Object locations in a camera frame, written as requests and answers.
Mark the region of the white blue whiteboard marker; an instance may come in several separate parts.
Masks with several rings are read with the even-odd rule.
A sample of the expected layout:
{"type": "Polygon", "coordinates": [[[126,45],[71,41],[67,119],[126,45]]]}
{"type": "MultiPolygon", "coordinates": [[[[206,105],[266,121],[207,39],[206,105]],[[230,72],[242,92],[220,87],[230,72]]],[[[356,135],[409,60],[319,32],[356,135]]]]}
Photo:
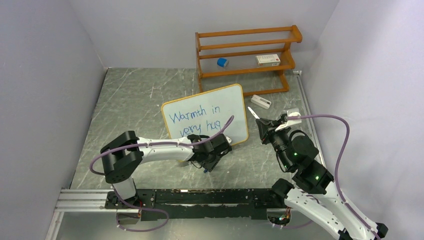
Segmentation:
{"type": "Polygon", "coordinates": [[[253,115],[253,117],[255,119],[260,119],[260,117],[257,115],[257,113],[250,107],[248,106],[247,109],[249,110],[249,112],[253,115]]]}

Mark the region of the yellow framed whiteboard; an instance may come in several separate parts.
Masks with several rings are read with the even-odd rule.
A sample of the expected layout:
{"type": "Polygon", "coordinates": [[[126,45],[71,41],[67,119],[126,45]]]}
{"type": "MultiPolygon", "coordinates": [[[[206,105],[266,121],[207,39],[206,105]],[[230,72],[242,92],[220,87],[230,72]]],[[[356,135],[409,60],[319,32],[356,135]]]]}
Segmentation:
{"type": "Polygon", "coordinates": [[[231,116],[234,118],[223,132],[231,145],[249,137],[243,88],[238,83],[165,102],[161,112],[171,139],[191,134],[211,137],[231,116]]]}

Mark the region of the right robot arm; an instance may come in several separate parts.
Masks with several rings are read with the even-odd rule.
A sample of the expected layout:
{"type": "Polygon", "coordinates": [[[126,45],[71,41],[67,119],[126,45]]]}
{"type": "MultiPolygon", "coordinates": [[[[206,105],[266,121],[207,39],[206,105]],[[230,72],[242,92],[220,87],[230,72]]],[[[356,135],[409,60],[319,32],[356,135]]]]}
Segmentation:
{"type": "Polygon", "coordinates": [[[293,173],[292,182],[280,178],[270,189],[270,202],[285,205],[308,217],[336,240],[381,240],[388,227],[366,217],[344,196],[338,177],[316,161],[318,148],[290,123],[301,122],[299,113],[283,114],[277,120],[256,117],[261,143],[271,144],[284,173],[293,173]]]}

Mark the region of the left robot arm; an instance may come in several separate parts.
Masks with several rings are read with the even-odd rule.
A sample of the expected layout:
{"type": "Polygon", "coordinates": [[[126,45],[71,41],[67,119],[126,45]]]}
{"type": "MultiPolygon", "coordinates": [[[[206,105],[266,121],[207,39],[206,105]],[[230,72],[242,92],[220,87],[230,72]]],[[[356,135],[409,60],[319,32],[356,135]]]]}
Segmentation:
{"type": "Polygon", "coordinates": [[[139,165],[176,160],[196,162],[204,172],[211,172],[223,156],[232,151],[232,139],[222,132],[213,136],[190,134],[175,139],[148,139],[137,137],[134,131],[125,131],[100,150],[94,161],[101,160],[105,181],[117,189],[118,196],[107,200],[113,208],[144,207],[132,174],[139,165]]]}

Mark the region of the white whiteboard eraser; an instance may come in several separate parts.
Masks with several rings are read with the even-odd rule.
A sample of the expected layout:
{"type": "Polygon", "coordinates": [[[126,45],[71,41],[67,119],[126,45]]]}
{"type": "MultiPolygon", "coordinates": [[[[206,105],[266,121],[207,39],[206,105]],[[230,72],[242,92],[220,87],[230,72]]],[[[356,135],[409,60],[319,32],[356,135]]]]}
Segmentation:
{"type": "Polygon", "coordinates": [[[270,100],[267,100],[267,99],[265,99],[265,98],[263,98],[259,95],[256,95],[256,94],[251,96],[250,101],[253,104],[258,105],[258,106],[260,106],[261,108],[264,108],[264,109],[269,109],[271,104],[272,104],[272,102],[270,100]]]}

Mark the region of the white red cardboard box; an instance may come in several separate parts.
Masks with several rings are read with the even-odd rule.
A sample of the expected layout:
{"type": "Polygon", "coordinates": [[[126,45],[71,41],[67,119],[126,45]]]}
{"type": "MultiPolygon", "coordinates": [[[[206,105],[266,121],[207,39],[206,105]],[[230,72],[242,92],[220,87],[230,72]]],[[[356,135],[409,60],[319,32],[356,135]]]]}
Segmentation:
{"type": "Polygon", "coordinates": [[[277,54],[264,54],[255,56],[258,67],[275,67],[281,64],[280,57],[277,54]]]}

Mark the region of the orange wooden shelf rack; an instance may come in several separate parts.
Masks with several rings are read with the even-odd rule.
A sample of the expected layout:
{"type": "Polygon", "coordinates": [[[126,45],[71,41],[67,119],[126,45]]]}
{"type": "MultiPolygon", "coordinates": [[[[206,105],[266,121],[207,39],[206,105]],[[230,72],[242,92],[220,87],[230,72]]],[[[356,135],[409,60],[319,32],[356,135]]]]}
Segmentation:
{"type": "Polygon", "coordinates": [[[295,60],[291,45],[303,41],[303,35],[297,25],[226,30],[195,33],[195,58],[197,84],[204,91],[203,80],[234,75],[273,72],[277,75],[279,88],[244,92],[244,96],[284,93],[290,90],[286,71],[294,70],[295,60]],[[259,67],[256,56],[277,54],[280,65],[259,67]],[[217,65],[218,58],[228,59],[223,68],[217,65]]]}

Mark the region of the blue eraser block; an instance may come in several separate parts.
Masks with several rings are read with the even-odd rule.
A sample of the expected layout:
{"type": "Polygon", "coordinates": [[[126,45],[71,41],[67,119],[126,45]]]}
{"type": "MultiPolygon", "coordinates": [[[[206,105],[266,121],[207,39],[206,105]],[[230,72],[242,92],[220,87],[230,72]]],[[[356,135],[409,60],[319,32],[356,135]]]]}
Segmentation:
{"type": "Polygon", "coordinates": [[[223,57],[217,59],[216,64],[221,68],[226,68],[229,63],[229,60],[223,57]]]}

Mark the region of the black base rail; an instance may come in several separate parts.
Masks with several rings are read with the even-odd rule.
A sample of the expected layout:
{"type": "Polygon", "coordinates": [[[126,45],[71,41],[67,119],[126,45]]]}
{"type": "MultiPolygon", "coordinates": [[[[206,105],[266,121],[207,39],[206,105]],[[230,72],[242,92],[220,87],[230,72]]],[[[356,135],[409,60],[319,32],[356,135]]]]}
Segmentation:
{"type": "Polygon", "coordinates": [[[170,219],[250,218],[267,220],[268,213],[285,213],[282,199],[268,188],[137,189],[127,203],[166,211],[170,219]]]}

